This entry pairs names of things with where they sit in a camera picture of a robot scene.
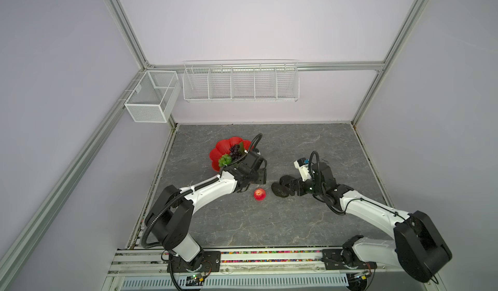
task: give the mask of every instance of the wire basket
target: wire basket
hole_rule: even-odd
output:
[[[186,101],[297,101],[297,62],[187,65]]]
[[[135,122],[168,122],[181,86],[176,71],[147,70],[124,105]]]

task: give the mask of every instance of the red apple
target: red apple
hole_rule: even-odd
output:
[[[266,197],[266,192],[263,188],[258,188],[254,191],[254,199],[262,201]]]

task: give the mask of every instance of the white wall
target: white wall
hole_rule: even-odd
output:
[[[9,291],[98,291],[139,216],[167,124],[124,113]]]
[[[496,289],[498,0],[432,0],[359,132],[396,207],[432,218],[448,291]]]
[[[179,123],[351,121],[376,72],[313,71],[299,73],[298,101],[188,103],[183,95],[173,108]]]
[[[121,0],[151,64],[378,61],[413,0]]]
[[[2,257],[137,64],[103,0],[0,0],[0,35]]]

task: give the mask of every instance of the black mounting plate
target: black mounting plate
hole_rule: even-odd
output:
[[[187,270],[190,266],[183,260],[181,257],[171,256],[171,266],[173,267],[174,273],[191,273]],[[202,261],[211,262],[211,272],[219,272],[220,271],[220,263],[221,263],[221,252],[220,251],[204,251],[202,256]],[[208,272],[209,271],[209,263],[202,263],[202,268],[197,270],[197,272]]]
[[[342,251],[342,249],[323,249],[322,250],[323,257],[330,260],[330,261],[323,260],[323,263],[325,264],[326,270],[350,269],[350,268],[347,268],[342,263],[341,251]],[[375,263],[375,262],[368,262],[368,263],[369,263],[371,269],[377,268],[377,263]],[[369,269],[369,267],[366,265],[366,262],[362,262],[362,261],[354,261],[350,267],[351,268],[357,267],[356,269]]]

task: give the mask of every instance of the compartmented wire shelf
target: compartmented wire shelf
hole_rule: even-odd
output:
[[[185,62],[186,101],[297,101],[297,61],[252,64]]]
[[[176,71],[147,70],[124,105],[135,122],[165,123],[180,90]]]

